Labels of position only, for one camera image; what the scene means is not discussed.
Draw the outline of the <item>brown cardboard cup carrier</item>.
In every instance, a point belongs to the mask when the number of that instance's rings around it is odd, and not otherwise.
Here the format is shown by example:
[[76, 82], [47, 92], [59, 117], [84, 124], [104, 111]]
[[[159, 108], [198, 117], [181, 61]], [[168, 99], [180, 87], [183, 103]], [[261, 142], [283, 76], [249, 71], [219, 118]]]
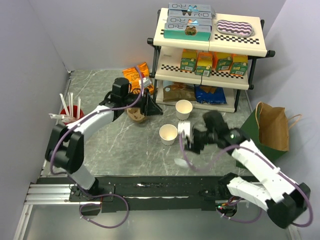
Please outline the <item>brown cardboard cup carrier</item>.
[[127, 108], [126, 113], [128, 117], [136, 123], [142, 123], [147, 120], [147, 116], [142, 114], [138, 107]]

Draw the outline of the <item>white paper coffee cup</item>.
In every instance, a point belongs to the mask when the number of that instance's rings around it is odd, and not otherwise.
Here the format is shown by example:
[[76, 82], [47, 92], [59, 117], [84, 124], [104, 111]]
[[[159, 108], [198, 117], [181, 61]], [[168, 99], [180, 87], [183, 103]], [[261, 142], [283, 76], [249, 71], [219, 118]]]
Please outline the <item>white paper coffee cup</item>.
[[178, 136], [178, 130], [172, 124], [164, 124], [159, 129], [159, 136], [160, 136], [161, 142], [165, 146], [170, 146], [174, 143], [176, 137]]

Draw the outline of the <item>white plastic cup lid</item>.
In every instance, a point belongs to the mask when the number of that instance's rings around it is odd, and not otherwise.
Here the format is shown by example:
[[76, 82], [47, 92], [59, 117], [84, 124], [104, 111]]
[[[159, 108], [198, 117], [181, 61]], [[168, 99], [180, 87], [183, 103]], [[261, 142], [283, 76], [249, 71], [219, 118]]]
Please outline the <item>white plastic cup lid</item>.
[[181, 168], [190, 168], [193, 166], [191, 162], [186, 161], [185, 159], [182, 159], [182, 158], [175, 158], [174, 163]]

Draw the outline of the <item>brown paper bag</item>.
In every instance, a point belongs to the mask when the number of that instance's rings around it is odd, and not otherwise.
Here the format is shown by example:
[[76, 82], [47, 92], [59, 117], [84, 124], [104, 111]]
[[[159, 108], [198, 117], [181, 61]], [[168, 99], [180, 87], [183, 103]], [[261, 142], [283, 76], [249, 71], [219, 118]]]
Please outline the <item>brown paper bag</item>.
[[301, 114], [287, 118], [284, 107], [272, 107], [258, 102], [255, 107], [255, 120], [259, 142], [273, 150], [289, 151], [289, 130], [301, 118]]

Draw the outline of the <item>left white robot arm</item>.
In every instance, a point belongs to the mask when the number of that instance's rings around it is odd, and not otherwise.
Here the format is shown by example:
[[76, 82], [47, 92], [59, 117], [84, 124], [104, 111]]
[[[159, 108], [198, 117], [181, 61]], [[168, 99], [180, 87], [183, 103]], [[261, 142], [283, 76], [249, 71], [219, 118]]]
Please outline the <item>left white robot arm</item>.
[[45, 159], [51, 167], [63, 169], [81, 188], [81, 195], [87, 201], [95, 200], [102, 190], [98, 179], [84, 165], [85, 142], [100, 128], [118, 119], [126, 108], [138, 108], [144, 116], [163, 114], [147, 89], [136, 95], [129, 88], [128, 79], [116, 78], [112, 90], [91, 113], [68, 125], [57, 124], [52, 129]]

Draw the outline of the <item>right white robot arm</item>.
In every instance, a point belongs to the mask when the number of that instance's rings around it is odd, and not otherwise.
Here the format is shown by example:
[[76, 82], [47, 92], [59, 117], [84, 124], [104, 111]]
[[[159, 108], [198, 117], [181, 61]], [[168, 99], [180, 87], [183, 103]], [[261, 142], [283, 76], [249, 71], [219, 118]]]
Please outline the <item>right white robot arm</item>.
[[254, 141], [239, 128], [229, 128], [220, 112], [203, 114], [205, 131], [188, 126], [181, 136], [186, 138], [184, 149], [199, 154], [206, 145], [215, 144], [241, 163], [258, 180], [258, 184], [229, 173], [222, 179], [218, 193], [223, 199], [238, 197], [264, 210], [278, 227], [310, 226], [314, 213], [310, 203], [311, 189], [298, 184], [276, 167], [256, 147]]

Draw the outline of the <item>orange kettle chips bag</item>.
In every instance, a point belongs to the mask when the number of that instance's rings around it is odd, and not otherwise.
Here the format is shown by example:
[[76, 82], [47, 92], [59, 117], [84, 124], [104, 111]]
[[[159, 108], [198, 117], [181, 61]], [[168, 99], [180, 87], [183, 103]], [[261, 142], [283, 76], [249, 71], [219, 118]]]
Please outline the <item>orange kettle chips bag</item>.
[[[150, 71], [146, 62], [138, 64], [136, 67], [139, 69], [143, 78], [144, 77], [149, 78]], [[130, 92], [135, 95], [138, 95], [141, 90], [141, 76], [137, 71], [136, 67], [130, 67], [130, 68], [124, 69], [122, 73], [124, 77], [128, 79], [129, 83], [131, 84]]]

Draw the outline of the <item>blue snack bag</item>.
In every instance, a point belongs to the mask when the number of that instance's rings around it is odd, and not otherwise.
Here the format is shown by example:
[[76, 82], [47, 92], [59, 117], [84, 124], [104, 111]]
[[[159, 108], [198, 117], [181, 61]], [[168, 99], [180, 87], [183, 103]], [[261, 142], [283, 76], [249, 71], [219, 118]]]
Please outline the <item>blue snack bag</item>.
[[211, 105], [226, 104], [227, 100], [222, 87], [195, 85], [195, 100], [200, 103]]

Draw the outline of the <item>dark green paper bag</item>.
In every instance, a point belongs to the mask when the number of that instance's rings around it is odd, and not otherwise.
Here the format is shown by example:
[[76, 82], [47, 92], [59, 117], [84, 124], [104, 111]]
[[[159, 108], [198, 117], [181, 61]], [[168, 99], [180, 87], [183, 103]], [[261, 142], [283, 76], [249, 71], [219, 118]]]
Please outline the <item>dark green paper bag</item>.
[[244, 131], [255, 143], [256, 147], [261, 151], [261, 153], [268, 158], [271, 162], [275, 162], [281, 156], [283, 156], [288, 151], [274, 150], [269, 147], [262, 145], [259, 141], [259, 129], [255, 118], [255, 110], [252, 111], [250, 116], [241, 126], [241, 130]]

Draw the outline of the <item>green juice carton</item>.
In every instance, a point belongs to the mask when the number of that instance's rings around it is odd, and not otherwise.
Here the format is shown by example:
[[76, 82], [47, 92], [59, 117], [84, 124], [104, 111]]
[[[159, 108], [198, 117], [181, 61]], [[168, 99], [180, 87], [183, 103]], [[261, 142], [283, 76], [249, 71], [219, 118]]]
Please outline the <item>green juice carton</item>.
[[236, 76], [244, 76], [248, 70], [248, 56], [241, 54], [232, 55], [232, 64], [229, 73]]
[[183, 49], [180, 60], [180, 70], [193, 72], [197, 64], [197, 54], [197, 50]]
[[233, 63], [231, 53], [214, 52], [213, 53], [213, 66], [216, 72], [228, 71]]

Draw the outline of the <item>cream three-tier shelf rack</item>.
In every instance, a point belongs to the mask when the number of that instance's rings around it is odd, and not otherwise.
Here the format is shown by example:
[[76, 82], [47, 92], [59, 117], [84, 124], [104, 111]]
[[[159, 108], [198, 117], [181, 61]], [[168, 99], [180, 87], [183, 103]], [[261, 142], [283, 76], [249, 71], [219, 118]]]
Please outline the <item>cream three-tier shelf rack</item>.
[[195, 108], [233, 113], [241, 91], [251, 90], [257, 59], [275, 55], [263, 35], [264, 21], [232, 14], [182, 15], [173, 7], [157, 13], [150, 77], [158, 104], [175, 105], [169, 93], [193, 86], [207, 100], [191, 99]]

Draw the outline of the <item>teal front R&O box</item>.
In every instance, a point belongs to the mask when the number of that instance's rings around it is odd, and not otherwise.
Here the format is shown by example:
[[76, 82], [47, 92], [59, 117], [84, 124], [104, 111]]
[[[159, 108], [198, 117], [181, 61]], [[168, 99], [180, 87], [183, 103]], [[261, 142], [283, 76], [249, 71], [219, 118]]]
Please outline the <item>teal front R&O box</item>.
[[212, 27], [208, 25], [166, 23], [163, 37], [165, 39], [209, 41]]

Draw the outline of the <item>purple wavy pattern pouch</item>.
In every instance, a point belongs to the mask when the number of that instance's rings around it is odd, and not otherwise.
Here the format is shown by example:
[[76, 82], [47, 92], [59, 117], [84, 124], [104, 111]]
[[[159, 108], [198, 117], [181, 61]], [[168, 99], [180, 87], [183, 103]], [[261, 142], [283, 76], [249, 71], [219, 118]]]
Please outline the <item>purple wavy pattern pouch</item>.
[[216, 29], [221, 34], [242, 38], [248, 38], [255, 35], [253, 26], [248, 22], [221, 19], [216, 22]]

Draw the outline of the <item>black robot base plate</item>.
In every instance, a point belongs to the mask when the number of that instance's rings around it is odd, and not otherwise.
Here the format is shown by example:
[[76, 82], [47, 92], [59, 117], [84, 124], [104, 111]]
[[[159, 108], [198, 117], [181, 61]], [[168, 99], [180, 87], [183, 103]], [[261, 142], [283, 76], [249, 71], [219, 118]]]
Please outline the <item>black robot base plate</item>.
[[104, 176], [92, 196], [70, 186], [69, 203], [79, 203], [85, 216], [98, 212], [193, 210], [215, 211], [231, 198], [222, 176]]

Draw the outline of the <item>aluminium rail frame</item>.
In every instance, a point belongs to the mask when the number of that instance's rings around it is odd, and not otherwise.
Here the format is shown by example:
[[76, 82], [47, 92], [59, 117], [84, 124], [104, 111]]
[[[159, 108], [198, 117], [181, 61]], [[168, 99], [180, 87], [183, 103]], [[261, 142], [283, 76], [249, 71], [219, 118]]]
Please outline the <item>aluminium rail frame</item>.
[[75, 193], [71, 189], [72, 186], [72, 184], [31, 184], [13, 238], [15, 240], [24, 238], [35, 205], [85, 205], [92, 203], [89, 198], [81, 196], [76, 200], [70, 200], [70, 196]]

